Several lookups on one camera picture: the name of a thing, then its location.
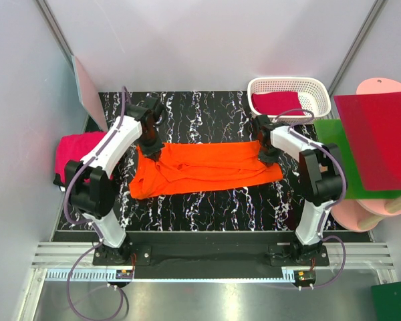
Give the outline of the orange t shirt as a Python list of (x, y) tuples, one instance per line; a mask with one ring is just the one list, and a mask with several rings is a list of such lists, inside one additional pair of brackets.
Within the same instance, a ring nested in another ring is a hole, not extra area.
[(258, 160), (260, 144), (226, 142), (166, 143), (157, 161), (138, 153), (136, 174), (129, 183), (134, 199), (223, 191), (280, 181), (281, 167)]

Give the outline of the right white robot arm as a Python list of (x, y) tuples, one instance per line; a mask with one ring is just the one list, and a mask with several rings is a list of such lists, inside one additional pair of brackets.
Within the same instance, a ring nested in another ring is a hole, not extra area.
[(253, 119), (253, 132), (260, 144), (258, 159), (263, 164), (276, 164), (283, 152), (298, 162), (304, 205), (284, 256), (298, 265), (309, 264), (321, 254), (323, 230), (331, 208), (346, 195), (340, 149), (334, 143), (322, 144), (309, 139), (289, 124), (272, 122), (266, 115)]

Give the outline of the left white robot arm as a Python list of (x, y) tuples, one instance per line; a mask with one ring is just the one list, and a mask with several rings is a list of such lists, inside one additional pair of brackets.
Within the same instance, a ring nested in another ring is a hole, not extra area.
[(121, 114), (105, 137), (81, 160), (65, 165), (65, 217), (72, 225), (87, 224), (94, 229), (99, 238), (95, 254), (107, 264), (126, 264), (133, 257), (130, 238), (113, 211), (112, 174), (133, 144), (143, 156), (158, 161), (164, 143), (156, 128), (163, 110), (158, 98), (147, 97), (139, 106), (123, 100)]

